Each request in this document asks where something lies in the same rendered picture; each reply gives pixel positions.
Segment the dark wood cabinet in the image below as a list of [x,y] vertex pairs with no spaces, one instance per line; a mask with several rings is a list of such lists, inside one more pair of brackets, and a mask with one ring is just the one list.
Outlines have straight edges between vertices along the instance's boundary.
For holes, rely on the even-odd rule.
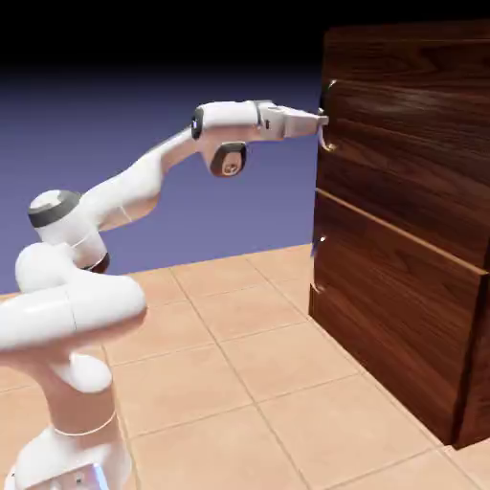
[[[490,19],[332,28],[323,38],[322,89],[331,79],[490,96]],[[320,191],[384,221],[318,188],[316,180]]]

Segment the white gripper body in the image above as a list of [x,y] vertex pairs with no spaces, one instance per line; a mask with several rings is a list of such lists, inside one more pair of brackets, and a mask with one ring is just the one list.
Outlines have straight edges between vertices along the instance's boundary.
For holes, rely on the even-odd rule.
[[303,110],[283,107],[285,138],[313,135],[318,131],[320,117]]

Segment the large dark wood cabinet door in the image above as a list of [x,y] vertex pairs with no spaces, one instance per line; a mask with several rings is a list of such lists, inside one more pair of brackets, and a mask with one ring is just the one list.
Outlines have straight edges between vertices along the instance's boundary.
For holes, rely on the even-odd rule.
[[490,267],[490,96],[337,80],[317,186]]

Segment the long curved metal handle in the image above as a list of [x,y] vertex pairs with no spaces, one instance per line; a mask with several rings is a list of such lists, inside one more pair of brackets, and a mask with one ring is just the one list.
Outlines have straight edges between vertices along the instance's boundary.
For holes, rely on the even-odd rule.
[[[322,108],[326,115],[328,116],[326,112],[326,100],[327,96],[329,95],[329,92],[331,91],[332,87],[337,83],[336,79],[331,79],[322,89],[321,95],[320,95],[320,100],[319,100],[319,108]],[[322,147],[323,150],[331,152],[334,148],[335,145],[331,144],[326,138],[326,129],[328,128],[327,126],[319,126],[318,128],[318,140],[319,144]]]

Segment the small dark wood cabinet door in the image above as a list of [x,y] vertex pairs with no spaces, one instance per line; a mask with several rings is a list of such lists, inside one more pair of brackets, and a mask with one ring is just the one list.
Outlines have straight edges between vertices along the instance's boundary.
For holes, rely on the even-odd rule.
[[441,442],[490,438],[490,271],[322,191],[315,321]]

